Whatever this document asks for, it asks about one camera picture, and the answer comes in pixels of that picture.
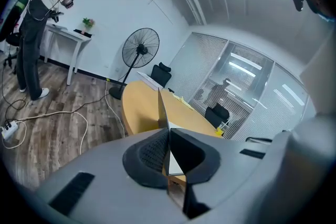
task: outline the wooden floor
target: wooden floor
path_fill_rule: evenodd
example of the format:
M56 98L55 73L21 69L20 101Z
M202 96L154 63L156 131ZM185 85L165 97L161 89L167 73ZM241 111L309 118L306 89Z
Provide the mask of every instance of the wooden floor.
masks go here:
M4 55L0 52L0 72ZM4 69L4 96L9 102L24 99L26 107L20 111L10 108L8 118L21 119L56 111L73 111L83 103L99 100L104 96L106 82L83 74L72 76L70 86L66 85L68 70L39 61L39 77L42 87L48 87L47 97L31 101L28 93L20 93L16 76L7 66ZM111 107L121 118L121 101L107 96ZM8 104L0 95L0 125L4 125ZM79 111L89 123L83 141L82 153L107 141L123 136L122 126L109 110L105 98L89 104ZM26 121L27 134L24 143L13 150L0 146L3 162L14 180L35 190L43 180L79 155L79 146L86 129L85 120L77 114L57 114L48 118ZM24 125L9 142L7 147L18 144L24 137Z

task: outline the black pants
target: black pants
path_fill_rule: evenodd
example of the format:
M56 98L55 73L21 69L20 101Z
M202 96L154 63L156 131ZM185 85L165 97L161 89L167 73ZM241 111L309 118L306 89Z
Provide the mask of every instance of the black pants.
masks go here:
M32 0L29 4L21 26L22 37L17 55L16 69L20 89L26 87L32 100L42 93L37 71L37 60L40 56L40 44L44 28L49 17L48 8L41 0Z

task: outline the ceiling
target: ceiling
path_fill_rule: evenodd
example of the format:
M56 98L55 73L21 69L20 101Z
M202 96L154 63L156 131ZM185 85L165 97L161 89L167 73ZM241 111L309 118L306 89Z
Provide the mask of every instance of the ceiling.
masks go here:
M197 24L185 0L173 0L189 24ZM260 35L308 63L333 28L305 4L292 0L198 0L207 24L230 25Z

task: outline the table leg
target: table leg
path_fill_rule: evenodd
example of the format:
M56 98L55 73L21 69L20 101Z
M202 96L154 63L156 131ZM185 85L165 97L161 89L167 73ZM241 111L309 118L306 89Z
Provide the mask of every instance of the table leg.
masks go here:
M83 50L84 50L84 47L81 48L80 52L78 53L79 55L78 55L78 59L76 59L75 70L74 70L75 74L77 73L78 65L80 63L80 59L82 58Z
M74 67L75 67L75 64L76 64L76 61L77 61L78 51L80 49L81 44L82 44L81 41L77 42L76 47L75 47L75 51L72 55L71 64L70 64L70 68L69 68L69 72L68 72L67 85L70 85L70 83L71 83L72 72L74 70Z
M50 57L51 47L52 47L52 44L54 43L54 40L55 40L55 33L51 32L51 37L49 39L49 46L46 51L46 55L44 56L44 63L47 63L48 58Z

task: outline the standing fan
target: standing fan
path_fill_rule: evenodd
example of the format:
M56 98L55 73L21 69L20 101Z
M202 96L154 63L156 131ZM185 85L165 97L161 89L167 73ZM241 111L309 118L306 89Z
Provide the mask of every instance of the standing fan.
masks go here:
M121 99L122 86L131 72L131 69L147 65L156 55L159 44L159 36L157 32L151 28L141 28L129 36L122 48L122 59L130 69L126 73L122 85L120 85L120 87L112 87L109 90L110 95L116 99Z

